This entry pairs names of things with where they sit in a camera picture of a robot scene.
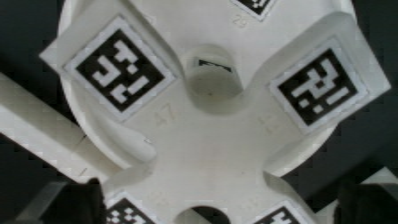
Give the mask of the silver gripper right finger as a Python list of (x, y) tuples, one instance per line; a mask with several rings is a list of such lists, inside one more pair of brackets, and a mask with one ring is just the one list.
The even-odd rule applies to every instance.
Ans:
[(334, 224), (398, 224), (398, 176), (387, 168), (361, 182), (343, 179), (332, 217)]

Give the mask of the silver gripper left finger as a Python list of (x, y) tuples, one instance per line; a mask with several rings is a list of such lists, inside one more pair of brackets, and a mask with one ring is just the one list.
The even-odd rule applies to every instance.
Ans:
[(11, 224), (107, 224), (107, 206), (100, 180), (50, 182)]

